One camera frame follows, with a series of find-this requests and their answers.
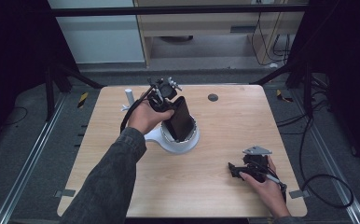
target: white round stand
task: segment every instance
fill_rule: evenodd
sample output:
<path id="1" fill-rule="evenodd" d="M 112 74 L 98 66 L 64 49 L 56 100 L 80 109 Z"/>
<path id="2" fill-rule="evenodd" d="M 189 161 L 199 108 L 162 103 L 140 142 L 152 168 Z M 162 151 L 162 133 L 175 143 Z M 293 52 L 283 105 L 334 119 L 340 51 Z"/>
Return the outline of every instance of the white round stand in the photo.
<path id="1" fill-rule="evenodd" d="M 147 133 L 145 135 L 145 140 L 147 142 L 156 142 L 160 144 L 163 149 L 174 154 L 184 154 L 197 145 L 200 140 L 200 130 L 194 120 L 194 129 L 190 132 L 186 140 L 183 142 L 176 142 L 166 129 L 165 125 L 161 125 L 159 128 Z"/>

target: sweater sleeve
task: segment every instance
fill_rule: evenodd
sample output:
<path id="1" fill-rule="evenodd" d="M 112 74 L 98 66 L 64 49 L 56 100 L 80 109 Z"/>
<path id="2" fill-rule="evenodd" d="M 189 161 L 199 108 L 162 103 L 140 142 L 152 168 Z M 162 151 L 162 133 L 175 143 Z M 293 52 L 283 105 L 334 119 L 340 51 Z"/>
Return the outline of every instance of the sweater sleeve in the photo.
<path id="1" fill-rule="evenodd" d="M 123 223 L 131 202 L 144 136 L 126 128 L 87 176 L 61 223 Z"/>

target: table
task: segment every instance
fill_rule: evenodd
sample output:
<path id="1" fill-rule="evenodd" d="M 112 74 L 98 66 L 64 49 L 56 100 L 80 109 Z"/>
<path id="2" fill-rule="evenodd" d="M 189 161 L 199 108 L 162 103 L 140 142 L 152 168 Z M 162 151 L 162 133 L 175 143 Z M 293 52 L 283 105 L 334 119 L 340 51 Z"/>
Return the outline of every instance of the table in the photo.
<path id="1" fill-rule="evenodd" d="M 128 103 L 125 89 L 136 97 L 148 86 L 116 86 L 101 90 L 90 118 L 66 189 L 78 192 L 90 170 L 119 135 Z M 277 175 L 288 186 L 298 183 L 270 111 L 266 95 L 257 85 L 187 85 L 178 92 L 187 99 L 190 114 L 201 132 L 199 143 L 188 153 L 174 155 L 158 144 L 147 143 L 137 163 L 137 177 L 128 217 L 269 217 L 270 212 L 254 191 L 231 177 L 228 162 L 242 166 L 242 150 L 254 145 L 272 151 Z M 211 102 L 209 94 L 218 100 Z M 73 197 L 62 196 L 58 215 Z M 287 205 L 293 216 L 307 209 L 302 198 Z"/>

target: aluminum rail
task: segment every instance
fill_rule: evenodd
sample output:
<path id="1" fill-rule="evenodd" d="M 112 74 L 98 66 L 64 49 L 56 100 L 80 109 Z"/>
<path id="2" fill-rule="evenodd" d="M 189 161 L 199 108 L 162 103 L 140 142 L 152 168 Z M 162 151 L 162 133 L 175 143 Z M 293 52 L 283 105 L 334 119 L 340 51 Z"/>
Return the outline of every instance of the aluminum rail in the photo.
<path id="1" fill-rule="evenodd" d="M 29 177 L 32 174 L 32 171 L 34 170 L 35 165 L 37 164 L 40 154 L 43 151 L 43 148 L 48 141 L 49 135 L 52 132 L 56 121 L 58 120 L 66 96 L 67 96 L 66 94 L 61 93 L 60 99 L 58 99 L 56 105 L 57 109 L 55 110 L 55 113 L 53 114 L 51 120 L 47 121 L 46 124 L 44 125 L 40 135 L 37 137 L 37 140 L 35 141 L 35 145 L 33 146 L 29 154 L 29 157 L 27 158 L 26 162 L 23 164 L 23 167 L 14 185 L 12 186 L 11 191 L 9 192 L 5 201 L 0 207 L 0 224 L 8 223 L 12 215 L 12 212 L 14 211 L 15 206 L 18 203 L 18 200 L 20 199 L 23 190 L 25 189 L 26 184 L 28 183 Z"/>
<path id="2" fill-rule="evenodd" d="M 328 9 L 328 5 L 272 4 L 272 5 L 217 5 L 176 7 L 96 7 L 96 8 L 53 8 L 49 10 L 29 9 L 27 13 L 54 17 L 125 16 L 157 14 L 201 14 L 241 12 L 300 12 Z"/>
<path id="3" fill-rule="evenodd" d="M 297 103 L 299 110 L 304 113 L 305 110 L 301 103 L 302 97 L 300 96 L 300 93 L 298 91 L 291 91 L 291 92 L 295 96 L 294 97 L 295 102 Z M 340 170 L 339 166 L 335 162 L 333 156 L 329 151 L 328 146 L 325 144 L 323 136 L 320 134 L 318 128 L 315 125 L 311 126 L 311 134 L 312 134 L 312 139 L 316 145 L 317 151 L 319 152 L 320 157 L 322 158 L 327 171 L 330 174 L 336 176 L 337 178 L 340 178 L 341 180 L 343 180 L 345 183 L 348 184 L 345 175 L 343 174 L 343 172 Z M 350 201 L 349 191 L 346 188 L 344 188 L 344 186 L 341 185 L 338 181 L 333 180 L 333 183 L 343 203 L 348 203 Z M 360 203 L 357 201 L 355 195 L 354 195 L 353 203 L 349 207 L 347 207 L 346 210 L 352 222 L 354 224 L 360 224 Z"/>

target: floor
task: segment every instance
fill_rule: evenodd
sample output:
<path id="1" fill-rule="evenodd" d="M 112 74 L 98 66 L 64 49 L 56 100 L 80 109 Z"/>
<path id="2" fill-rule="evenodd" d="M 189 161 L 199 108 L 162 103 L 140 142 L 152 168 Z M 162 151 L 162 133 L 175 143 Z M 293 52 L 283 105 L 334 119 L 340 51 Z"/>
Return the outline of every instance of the floor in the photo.
<path id="1" fill-rule="evenodd" d="M 285 38 L 281 37 L 277 50 L 284 49 Z M 148 77 L 173 76 L 178 83 L 242 83 L 259 80 L 282 66 L 282 56 L 273 64 L 260 65 L 254 56 L 250 42 L 245 35 L 194 36 L 185 41 L 184 37 L 164 37 L 154 40 L 151 64 L 148 67 L 127 68 L 105 71 L 82 71 L 83 75 L 104 85 L 146 84 Z M 316 74 L 324 80 L 324 75 Z M 287 74 L 283 74 L 264 86 L 272 113 L 279 126 L 284 120 L 296 118 L 303 113 L 300 102 L 302 87 L 288 90 L 285 85 Z M 86 130 L 99 90 L 94 90 L 75 79 L 72 92 L 63 95 L 56 92 L 56 99 L 63 100 L 62 112 L 43 149 L 36 155 L 33 169 L 15 197 L 16 204 L 9 207 L 12 223 L 57 223 L 56 208 L 58 190 L 64 189 L 83 133 Z M 287 100 L 277 97 L 277 90 Z M 81 94 L 89 96 L 82 109 L 76 107 Z M 349 142 L 329 111 L 329 102 L 324 95 L 316 94 L 313 126 L 305 138 L 302 132 L 307 120 L 279 127 L 287 154 L 295 170 L 298 183 L 304 182 L 298 157 L 302 150 L 303 172 L 333 174 L 345 179 L 353 189 L 356 201 L 348 209 L 337 209 L 322 203 L 316 196 L 306 198 L 309 213 L 304 217 L 307 223 L 360 223 L 360 158 L 349 150 Z M 38 86 L 22 93 L 13 113 L 0 132 L 0 207 L 17 176 L 34 148 L 36 139 L 45 128 L 46 105 L 44 86 Z M 322 197 L 334 203 L 346 202 L 349 192 L 343 186 L 333 184 L 331 179 L 313 183 L 313 188 Z M 268 223 L 267 219 L 250 218 L 251 223 Z"/>

